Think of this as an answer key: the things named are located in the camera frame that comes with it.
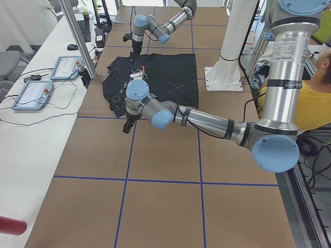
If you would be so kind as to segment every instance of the green object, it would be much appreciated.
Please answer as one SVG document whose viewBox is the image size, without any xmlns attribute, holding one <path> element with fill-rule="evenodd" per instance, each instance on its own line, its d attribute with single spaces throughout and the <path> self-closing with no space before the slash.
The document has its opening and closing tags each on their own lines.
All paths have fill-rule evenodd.
<svg viewBox="0 0 331 248">
<path fill-rule="evenodd" d="M 322 13 L 321 27 L 313 34 L 313 39 L 323 44 L 331 36 L 331 11 L 324 10 Z"/>
</svg>

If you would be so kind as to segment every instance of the small black box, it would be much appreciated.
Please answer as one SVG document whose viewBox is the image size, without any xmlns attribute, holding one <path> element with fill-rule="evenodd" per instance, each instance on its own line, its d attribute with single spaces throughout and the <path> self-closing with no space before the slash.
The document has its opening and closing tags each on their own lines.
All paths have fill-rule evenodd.
<svg viewBox="0 0 331 248">
<path fill-rule="evenodd" d="M 106 43 L 106 36 L 104 34 L 103 28 L 95 28 L 95 44 L 97 45 L 97 48 L 103 48 Z"/>
</svg>

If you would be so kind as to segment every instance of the yellow fabric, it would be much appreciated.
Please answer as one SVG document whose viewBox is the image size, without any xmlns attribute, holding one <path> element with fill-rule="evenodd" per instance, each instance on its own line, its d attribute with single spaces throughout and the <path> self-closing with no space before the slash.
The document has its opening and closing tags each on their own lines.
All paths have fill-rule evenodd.
<svg viewBox="0 0 331 248">
<path fill-rule="evenodd" d="M 265 93 L 267 87 L 260 91 Z M 258 99 L 258 115 L 261 118 L 263 113 L 265 96 Z M 299 92 L 294 123 L 299 130 L 312 130 L 331 122 L 331 93 L 322 93 L 312 90 L 303 81 L 303 87 Z"/>
</svg>

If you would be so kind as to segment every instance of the black cloth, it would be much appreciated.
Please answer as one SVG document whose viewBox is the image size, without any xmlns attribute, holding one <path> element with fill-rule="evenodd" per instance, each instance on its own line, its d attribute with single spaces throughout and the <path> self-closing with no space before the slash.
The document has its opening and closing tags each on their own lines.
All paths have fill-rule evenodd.
<svg viewBox="0 0 331 248">
<path fill-rule="evenodd" d="M 169 100 L 185 106 L 199 106 L 197 63 L 195 54 L 142 54 L 134 63 L 129 57 L 117 57 L 108 68 L 109 76 L 103 85 L 103 96 L 117 117 L 125 113 L 125 84 L 132 70 L 145 67 L 150 93 L 160 102 Z"/>
</svg>

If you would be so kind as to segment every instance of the white tube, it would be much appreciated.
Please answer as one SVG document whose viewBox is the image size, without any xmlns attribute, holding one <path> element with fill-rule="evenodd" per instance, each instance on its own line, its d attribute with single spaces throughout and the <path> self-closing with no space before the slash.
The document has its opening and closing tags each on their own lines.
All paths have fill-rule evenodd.
<svg viewBox="0 0 331 248">
<path fill-rule="evenodd" d="M 237 59 L 257 3 L 258 0 L 233 2 L 219 61 L 205 68 L 207 90 L 243 90 Z"/>
<path fill-rule="evenodd" d="M 6 6 L 2 3 L 2 8 L 0 8 L 0 20 L 1 23 L 7 27 L 8 31 L 14 37 L 14 39 L 18 42 L 18 45 L 22 48 L 24 54 L 31 55 L 34 54 L 35 51 L 31 48 L 26 38 L 23 36 L 22 32 L 19 29 L 19 25 L 16 21 L 8 14 Z"/>
</svg>

